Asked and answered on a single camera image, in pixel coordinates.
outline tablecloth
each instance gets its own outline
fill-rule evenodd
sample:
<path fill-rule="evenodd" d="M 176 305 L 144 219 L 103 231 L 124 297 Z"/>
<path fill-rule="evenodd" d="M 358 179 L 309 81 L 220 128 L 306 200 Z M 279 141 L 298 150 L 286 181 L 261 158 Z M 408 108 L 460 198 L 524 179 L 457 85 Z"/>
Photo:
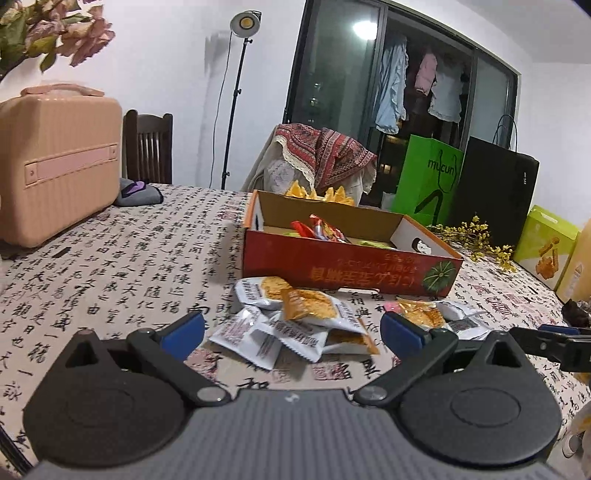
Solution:
<path fill-rule="evenodd" d="M 107 208 L 22 253 L 6 272 L 0 294 L 0 422 L 32 461 L 22 409 L 78 329 L 124 338 L 139 327 L 161 329 L 200 310 L 210 334 L 239 310 L 233 286 L 241 277 L 248 194 L 159 187 L 163 204 Z M 266 372 L 206 342 L 187 364 L 232 394 L 243 388 L 355 390 L 399 363 L 379 338 L 385 303 L 394 297 L 347 291 L 336 296 L 363 319 L 380 355 L 324 356 L 310 364 L 284 348 Z M 552 291 L 523 270 L 502 273 L 487 260 L 466 260 L 449 298 L 486 310 L 484 320 L 495 329 L 563 324 Z M 589 389 L 555 364 L 532 362 L 560 405 L 564 433 L 589 401 Z"/>

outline blue gripper pad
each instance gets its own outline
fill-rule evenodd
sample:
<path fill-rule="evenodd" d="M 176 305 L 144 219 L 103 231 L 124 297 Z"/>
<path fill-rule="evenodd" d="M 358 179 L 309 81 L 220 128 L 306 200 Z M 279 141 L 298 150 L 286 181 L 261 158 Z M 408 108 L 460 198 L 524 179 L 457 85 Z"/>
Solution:
<path fill-rule="evenodd" d="M 191 312 L 163 331 L 160 347 L 177 360 L 184 362 L 203 342 L 205 318 L 201 312 Z"/>
<path fill-rule="evenodd" d="M 400 360 L 416 355 L 431 340 L 429 332 L 394 312 L 384 313 L 379 332 L 384 344 Z"/>
<path fill-rule="evenodd" d="M 542 325 L 538 330 L 542 332 L 552 332 L 552 333 L 563 333 L 565 335 L 580 335 L 578 328 L 575 327 L 563 327 L 560 325 Z"/>

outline red patterned fabric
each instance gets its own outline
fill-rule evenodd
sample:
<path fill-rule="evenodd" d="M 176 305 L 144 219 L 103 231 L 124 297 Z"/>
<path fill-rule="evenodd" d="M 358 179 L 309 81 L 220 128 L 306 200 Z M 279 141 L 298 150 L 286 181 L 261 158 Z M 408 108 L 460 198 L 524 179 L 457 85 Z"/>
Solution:
<path fill-rule="evenodd" d="M 306 163 L 314 172 L 314 187 L 323 192 L 331 185 L 359 172 L 377 155 L 357 140 L 334 130 L 316 130 L 303 124 L 284 124 L 276 135 L 285 138 L 287 150 Z"/>

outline chair backrest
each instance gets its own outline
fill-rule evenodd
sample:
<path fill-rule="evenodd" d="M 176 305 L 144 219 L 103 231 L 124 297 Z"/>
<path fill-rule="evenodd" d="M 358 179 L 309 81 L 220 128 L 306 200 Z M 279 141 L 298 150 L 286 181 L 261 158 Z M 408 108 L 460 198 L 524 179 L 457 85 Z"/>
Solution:
<path fill-rule="evenodd" d="M 125 114 L 123 122 L 127 178 L 173 182 L 173 116 Z"/>

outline metal pivot screw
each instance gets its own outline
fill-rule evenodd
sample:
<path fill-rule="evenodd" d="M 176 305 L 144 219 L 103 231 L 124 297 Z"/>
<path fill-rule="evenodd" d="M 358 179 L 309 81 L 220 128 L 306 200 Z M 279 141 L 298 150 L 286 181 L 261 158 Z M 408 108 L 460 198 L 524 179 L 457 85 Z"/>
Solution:
<path fill-rule="evenodd" d="M 156 331 L 151 328 L 140 328 L 140 329 L 138 329 L 138 332 L 139 333 L 146 333 L 147 335 L 153 335 L 156 333 Z"/>
<path fill-rule="evenodd" d="M 204 387 L 198 390 L 197 398 L 202 402 L 217 403 L 226 398 L 226 391 L 220 387 Z"/>
<path fill-rule="evenodd" d="M 382 387 L 371 385 L 369 387 L 363 387 L 359 390 L 359 395 L 365 401 L 381 401 L 388 396 L 388 392 Z"/>

